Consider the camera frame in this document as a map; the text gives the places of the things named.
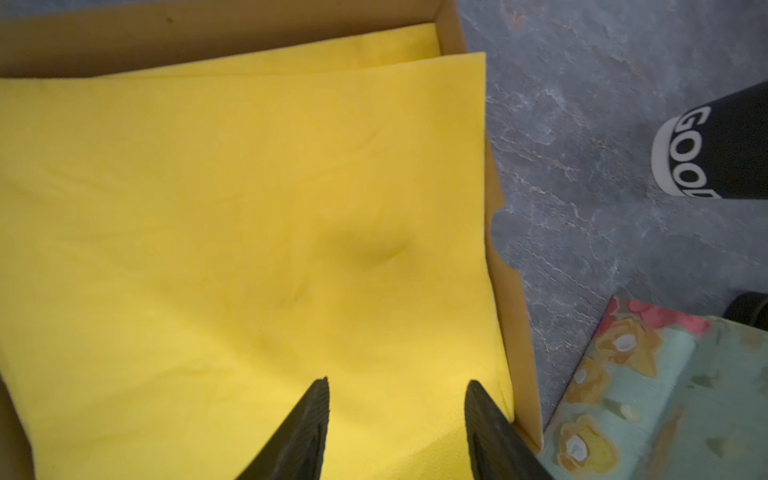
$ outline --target black cup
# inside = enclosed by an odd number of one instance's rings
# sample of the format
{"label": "black cup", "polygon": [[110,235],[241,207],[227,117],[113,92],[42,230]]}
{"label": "black cup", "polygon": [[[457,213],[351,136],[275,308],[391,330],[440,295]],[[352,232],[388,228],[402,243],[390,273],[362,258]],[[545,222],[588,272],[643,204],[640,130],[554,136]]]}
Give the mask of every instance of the black cup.
{"label": "black cup", "polygon": [[668,120],[650,165],[669,195],[768,198],[768,81]]}

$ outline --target black round object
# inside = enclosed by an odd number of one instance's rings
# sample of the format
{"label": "black round object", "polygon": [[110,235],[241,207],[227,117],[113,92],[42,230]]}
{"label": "black round object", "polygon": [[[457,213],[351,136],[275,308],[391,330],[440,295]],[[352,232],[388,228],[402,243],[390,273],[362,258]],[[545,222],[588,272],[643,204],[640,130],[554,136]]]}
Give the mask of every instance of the black round object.
{"label": "black round object", "polygon": [[730,303],[723,317],[768,331],[768,293],[742,293]]}

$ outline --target yellow fabric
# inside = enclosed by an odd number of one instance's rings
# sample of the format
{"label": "yellow fabric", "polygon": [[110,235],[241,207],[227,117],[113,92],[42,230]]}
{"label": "yellow fabric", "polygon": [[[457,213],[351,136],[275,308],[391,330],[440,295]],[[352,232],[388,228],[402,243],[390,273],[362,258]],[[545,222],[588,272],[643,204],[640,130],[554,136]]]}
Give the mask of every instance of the yellow fabric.
{"label": "yellow fabric", "polygon": [[511,415],[484,57],[0,81],[0,372],[38,480],[234,478],[328,376],[324,479],[471,478]]}
{"label": "yellow fabric", "polygon": [[379,67],[440,56],[435,24],[425,23],[307,45],[132,71],[117,76],[181,77],[306,74]]}

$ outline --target gray marble surface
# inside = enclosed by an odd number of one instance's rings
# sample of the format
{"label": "gray marble surface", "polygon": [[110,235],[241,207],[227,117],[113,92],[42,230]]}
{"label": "gray marble surface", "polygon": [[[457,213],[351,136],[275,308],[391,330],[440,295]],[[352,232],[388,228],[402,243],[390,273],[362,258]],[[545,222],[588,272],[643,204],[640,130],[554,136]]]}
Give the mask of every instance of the gray marble surface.
{"label": "gray marble surface", "polygon": [[[120,0],[0,0],[5,17]],[[722,313],[768,291],[768,201],[668,197],[661,124],[768,79],[759,0],[459,0],[488,52],[488,132],[507,207],[493,238],[523,272],[545,421],[610,296]]]}

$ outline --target yellow flower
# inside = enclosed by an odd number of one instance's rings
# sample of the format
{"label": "yellow flower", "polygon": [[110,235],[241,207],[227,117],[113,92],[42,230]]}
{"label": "yellow flower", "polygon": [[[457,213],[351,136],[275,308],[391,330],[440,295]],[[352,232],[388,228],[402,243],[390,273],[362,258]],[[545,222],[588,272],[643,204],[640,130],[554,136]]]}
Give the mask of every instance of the yellow flower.
{"label": "yellow flower", "polygon": [[609,363],[628,366],[641,375],[656,377],[656,351],[664,341],[632,316],[619,319],[595,341],[600,356]]}
{"label": "yellow flower", "polygon": [[603,368],[600,360],[585,356],[574,373],[574,378],[565,391],[563,401],[567,403],[599,404],[608,387],[611,376]]}
{"label": "yellow flower", "polygon": [[558,465],[572,476],[589,473],[606,475],[621,462],[621,453],[614,443],[602,435],[589,415],[560,427]]}
{"label": "yellow flower", "polygon": [[685,409],[677,407],[659,429],[659,435],[656,437],[654,445],[650,449],[648,462],[645,465],[647,478],[654,480],[663,478],[670,462],[670,450],[677,437],[677,431],[680,429],[680,422],[683,420]]}

